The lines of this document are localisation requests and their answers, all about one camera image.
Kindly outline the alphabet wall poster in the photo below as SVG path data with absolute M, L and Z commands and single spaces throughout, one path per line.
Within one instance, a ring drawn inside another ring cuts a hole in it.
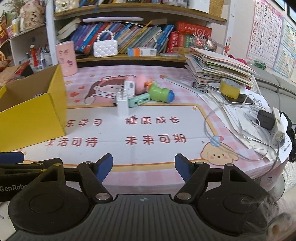
M 273 68 L 280 45 L 283 16 L 267 1 L 254 2 L 251 35 L 246 58 Z

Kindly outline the wooden bookshelf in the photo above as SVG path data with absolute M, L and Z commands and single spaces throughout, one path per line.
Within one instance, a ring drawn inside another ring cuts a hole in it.
M 155 25 L 161 20 L 167 20 L 170 24 L 177 22 L 188 22 L 212 27 L 213 24 L 225 25 L 226 30 L 222 34 L 225 36 L 230 30 L 228 25 L 229 13 L 226 18 L 221 18 L 202 11 L 188 9 L 181 6 L 172 6 L 167 4 L 153 3 L 111 3 L 101 5 L 83 6 L 81 8 L 63 11 L 61 13 L 54 12 L 54 2 L 46 3 L 46 30 L 48 34 L 49 46 L 53 64 L 57 64 L 57 53 L 55 44 L 57 43 L 55 30 L 58 24 L 65 24 L 67 20 L 75 17 L 94 18 L 94 17 L 141 17 L 140 21 L 144 26 Z M 95 58 L 92 55 L 77 60 L 79 67 L 101 66 L 101 65 L 155 65 L 182 68 L 185 64 L 185 57 L 128 57 L 127 54 L 120 52 L 113 57 Z

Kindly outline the green dinosaur toy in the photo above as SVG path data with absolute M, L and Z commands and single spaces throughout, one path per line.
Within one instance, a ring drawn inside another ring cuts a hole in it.
M 171 103 L 175 99 L 175 94 L 172 90 L 167 88 L 160 88 L 155 83 L 149 86 L 148 94 L 153 101 L 161 101 Z

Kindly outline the grey sofa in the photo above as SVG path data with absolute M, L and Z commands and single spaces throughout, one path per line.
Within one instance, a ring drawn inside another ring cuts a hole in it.
M 295 124 L 295 85 L 266 70 L 251 66 L 257 73 L 255 79 L 262 96 L 270 108 L 277 108 L 288 115 Z

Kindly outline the black power adapter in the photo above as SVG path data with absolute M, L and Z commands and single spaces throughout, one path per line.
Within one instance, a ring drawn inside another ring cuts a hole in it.
M 260 109 L 256 117 L 256 123 L 260 127 L 270 131 L 272 130 L 275 123 L 274 115 L 272 113 Z

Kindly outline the black phone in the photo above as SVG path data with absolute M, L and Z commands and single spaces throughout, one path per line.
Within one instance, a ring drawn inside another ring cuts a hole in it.
M 233 103 L 233 104 L 253 104 L 254 101 L 247 96 L 246 94 L 239 94 L 239 96 L 237 98 L 231 98 L 229 96 L 226 96 L 224 94 L 222 94 L 222 96 L 229 102 L 229 103 Z

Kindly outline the pink plush heart clip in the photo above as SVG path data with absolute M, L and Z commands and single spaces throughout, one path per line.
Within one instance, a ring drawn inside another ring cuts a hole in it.
M 153 79 L 146 77 L 144 74 L 138 76 L 127 75 L 125 81 L 135 82 L 135 95 L 140 95 L 148 91 L 149 86 L 152 84 Z

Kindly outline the yellow tape roll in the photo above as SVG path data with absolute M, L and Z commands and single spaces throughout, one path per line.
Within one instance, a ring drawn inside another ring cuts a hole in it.
M 240 94 L 240 85 L 233 80 L 222 78 L 219 90 L 227 97 L 237 99 Z

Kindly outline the blue orange white carton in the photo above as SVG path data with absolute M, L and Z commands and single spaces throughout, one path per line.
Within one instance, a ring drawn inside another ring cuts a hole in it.
M 147 47 L 128 48 L 128 57 L 155 57 L 157 49 Z

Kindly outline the white charger plug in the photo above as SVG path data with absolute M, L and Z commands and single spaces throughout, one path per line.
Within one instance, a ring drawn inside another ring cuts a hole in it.
M 124 88 L 121 88 L 116 94 L 116 106 L 118 117 L 128 117 L 128 95 Z

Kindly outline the row of shelf books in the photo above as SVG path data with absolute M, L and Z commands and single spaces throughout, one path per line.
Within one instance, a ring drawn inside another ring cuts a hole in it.
M 75 53 L 80 56 L 93 55 L 93 44 L 97 36 L 103 30 L 110 30 L 118 43 L 118 54 L 127 54 L 128 48 L 147 47 L 157 49 L 157 55 L 164 53 L 168 38 L 174 25 L 158 25 L 149 22 L 140 25 L 133 22 L 109 21 L 104 18 L 102 21 L 95 19 L 74 18 L 72 21 L 58 30 L 56 39 L 60 42 L 67 40 L 74 42 Z M 104 33 L 100 40 L 110 40 L 111 36 Z

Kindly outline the pink cylindrical pen holder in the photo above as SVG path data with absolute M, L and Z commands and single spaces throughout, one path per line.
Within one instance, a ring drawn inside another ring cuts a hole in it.
M 57 59 L 64 77 L 77 73 L 77 62 L 73 41 L 66 41 L 56 45 Z

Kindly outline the white power strip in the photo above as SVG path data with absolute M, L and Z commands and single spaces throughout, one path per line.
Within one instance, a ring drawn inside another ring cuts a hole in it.
M 280 118 L 280 111 L 273 107 L 274 126 L 271 129 L 271 143 L 277 145 L 278 143 L 285 142 L 286 131 Z

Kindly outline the strawberry topped ruler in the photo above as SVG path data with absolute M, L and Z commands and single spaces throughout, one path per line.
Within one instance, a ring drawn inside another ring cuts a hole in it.
M 194 88 L 194 87 L 191 87 L 190 85 L 188 84 L 185 84 L 185 83 L 182 83 L 181 81 L 179 80 L 175 80 L 175 79 L 171 79 L 169 77 L 167 77 L 166 75 L 160 75 L 159 76 L 162 80 L 165 80 L 165 81 L 168 81 L 170 83 L 173 83 L 175 85 L 178 85 L 184 89 L 187 89 L 187 90 L 190 90 L 191 92 L 194 92 L 196 93 L 197 95 L 200 95 L 200 94 L 203 94 L 203 92 L 201 92 L 200 90 Z

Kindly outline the white staples box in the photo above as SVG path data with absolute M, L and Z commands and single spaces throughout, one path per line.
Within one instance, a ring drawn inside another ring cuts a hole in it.
M 128 98 L 133 98 L 135 95 L 135 82 L 134 81 L 125 81 L 125 93 Z

